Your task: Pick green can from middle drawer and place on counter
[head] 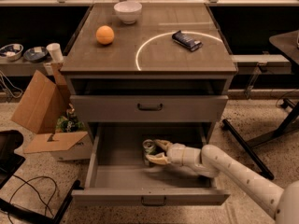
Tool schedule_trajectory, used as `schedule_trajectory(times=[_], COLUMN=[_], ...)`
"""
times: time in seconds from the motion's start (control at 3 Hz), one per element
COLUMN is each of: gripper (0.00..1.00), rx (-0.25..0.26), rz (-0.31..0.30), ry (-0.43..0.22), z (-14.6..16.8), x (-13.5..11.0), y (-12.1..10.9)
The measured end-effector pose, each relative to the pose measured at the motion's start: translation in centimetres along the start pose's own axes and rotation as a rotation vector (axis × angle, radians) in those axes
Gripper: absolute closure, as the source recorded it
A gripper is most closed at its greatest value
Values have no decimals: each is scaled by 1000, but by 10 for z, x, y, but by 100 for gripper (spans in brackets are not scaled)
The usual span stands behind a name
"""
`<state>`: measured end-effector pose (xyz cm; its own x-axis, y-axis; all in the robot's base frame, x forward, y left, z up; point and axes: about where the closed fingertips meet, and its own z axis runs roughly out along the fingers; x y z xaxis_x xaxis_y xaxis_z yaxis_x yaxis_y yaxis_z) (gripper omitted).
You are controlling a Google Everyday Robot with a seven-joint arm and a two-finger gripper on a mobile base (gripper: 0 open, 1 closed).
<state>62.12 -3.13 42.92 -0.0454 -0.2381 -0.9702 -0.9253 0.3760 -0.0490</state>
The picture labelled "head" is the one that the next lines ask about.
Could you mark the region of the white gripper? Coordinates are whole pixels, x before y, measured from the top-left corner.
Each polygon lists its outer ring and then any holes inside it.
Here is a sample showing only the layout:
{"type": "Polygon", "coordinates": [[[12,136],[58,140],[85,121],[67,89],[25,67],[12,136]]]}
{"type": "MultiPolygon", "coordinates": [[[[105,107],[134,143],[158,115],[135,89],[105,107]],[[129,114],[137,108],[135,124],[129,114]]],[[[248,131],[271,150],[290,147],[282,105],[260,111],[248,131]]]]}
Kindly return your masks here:
{"type": "Polygon", "coordinates": [[[201,150],[194,147],[186,147],[182,144],[172,144],[170,141],[155,139],[154,143],[160,147],[164,153],[156,155],[147,154],[146,158],[158,165],[167,165],[169,162],[179,166],[188,166],[190,168],[196,168],[200,164],[201,150]]]}

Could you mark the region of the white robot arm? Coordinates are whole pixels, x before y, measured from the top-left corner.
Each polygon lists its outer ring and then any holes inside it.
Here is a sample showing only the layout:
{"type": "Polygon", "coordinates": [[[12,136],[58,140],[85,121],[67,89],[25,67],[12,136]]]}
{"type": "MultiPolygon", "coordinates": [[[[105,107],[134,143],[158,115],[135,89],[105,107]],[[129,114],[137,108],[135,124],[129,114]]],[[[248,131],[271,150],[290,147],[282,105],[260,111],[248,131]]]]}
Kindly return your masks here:
{"type": "Polygon", "coordinates": [[[299,181],[283,189],[250,170],[220,148],[187,147],[167,140],[145,140],[145,158],[158,165],[186,166],[198,175],[214,178],[224,173],[233,180],[276,224],[299,224],[299,181]]]}

